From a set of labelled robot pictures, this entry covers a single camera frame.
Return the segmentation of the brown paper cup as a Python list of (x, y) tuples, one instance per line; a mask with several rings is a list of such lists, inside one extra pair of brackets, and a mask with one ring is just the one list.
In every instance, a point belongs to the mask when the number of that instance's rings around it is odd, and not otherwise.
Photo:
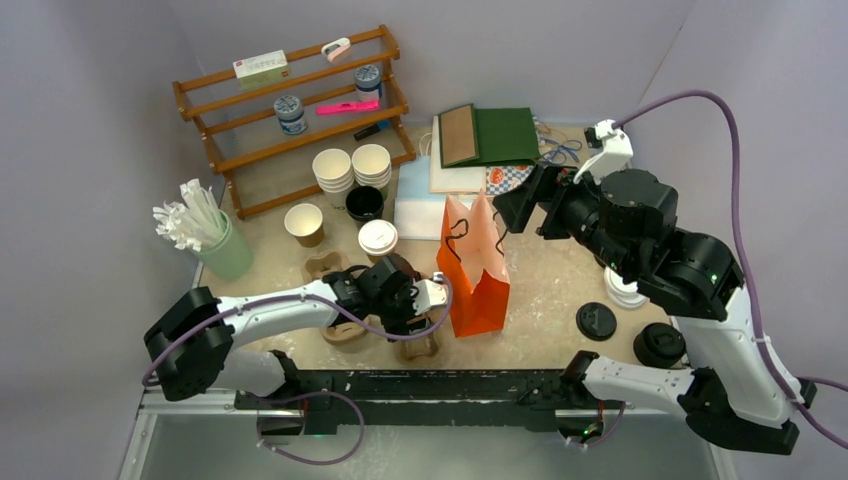
[(325, 238), (323, 220), (323, 213), (318, 206), (302, 203), (289, 209), (284, 218), (284, 227), (301, 246), (314, 248)]
[(392, 253), (393, 253), (392, 249), (388, 249), (388, 250), (385, 250), (385, 251), (367, 251), (366, 256), (372, 263), (376, 264), (377, 262), (379, 262), (380, 260), (382, 260), (383, 258), (387, 257), (388, 255), (390, 255)]

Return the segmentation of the white cup lid picked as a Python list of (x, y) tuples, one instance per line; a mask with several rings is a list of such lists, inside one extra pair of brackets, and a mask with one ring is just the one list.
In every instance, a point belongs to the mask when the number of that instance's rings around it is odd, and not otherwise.
[(398, 231), (396, 227), (386, 220), (372, 220), (365, 223), (358, 232), (357, 240), (360, 248), (367, 251), (385, 251), (392, 249), (393, 252), (398, 242)]

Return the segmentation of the single pulp cup carrier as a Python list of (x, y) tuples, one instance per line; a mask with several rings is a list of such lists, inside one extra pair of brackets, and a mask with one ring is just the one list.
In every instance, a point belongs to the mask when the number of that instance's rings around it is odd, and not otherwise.
[(401, 364), (424, 365), (433, 363), (441, 354), (442, 347), (441, 332), (434, 330), (420, 338), (396, 341), (393, 344), (393, 353)]

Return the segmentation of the orange paper bag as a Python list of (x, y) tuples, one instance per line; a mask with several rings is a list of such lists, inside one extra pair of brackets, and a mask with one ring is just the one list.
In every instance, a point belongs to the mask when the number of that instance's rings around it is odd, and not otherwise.
[(484, 192), (470, 206), (446, 197), (436, 260), (452, 284), (457, 338), (500, 331), (506, 323), (511, 284), (495, 215)]

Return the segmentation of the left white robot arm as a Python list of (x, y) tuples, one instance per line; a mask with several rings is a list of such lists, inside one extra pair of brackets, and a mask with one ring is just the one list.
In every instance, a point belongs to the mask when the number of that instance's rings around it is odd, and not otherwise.
[(196, 287), (145, 333), (152, 365), (143, 383), (160, 387), (172, 402), (230, 388), (284, 409), (298, 395), (292, 361), (279, 352), (249, 352), (245, 345), (294, 330), (364, 325), (370, 316), (379, 319), (377, 331), (385, 338), (414, 339), (429, 327), (425, 315), (449, 302), (442, 275), (428, 279), (397, 254), (253, 297), (216, 297)]

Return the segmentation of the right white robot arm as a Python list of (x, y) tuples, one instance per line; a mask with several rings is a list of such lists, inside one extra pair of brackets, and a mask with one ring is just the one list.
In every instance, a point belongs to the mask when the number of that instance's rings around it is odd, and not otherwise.
[(727, 450), (788, 455), (799, 437), (793, 412), (810, 404), (816, 387), (777, 359), (762, 358), (751, 282), (723, 241), (678, 226), (677, 203), (677, 191), (647, 171), (625, 169), (596, 181), (572, 167), (537, 167), (493, 201), (512, 233), (541, 208), (539, 236), (585, 247), (673, 319), (684, 341), (684, 369), (579, 351), (562, 375), (569, 404), (624, 401), (681, 418)]

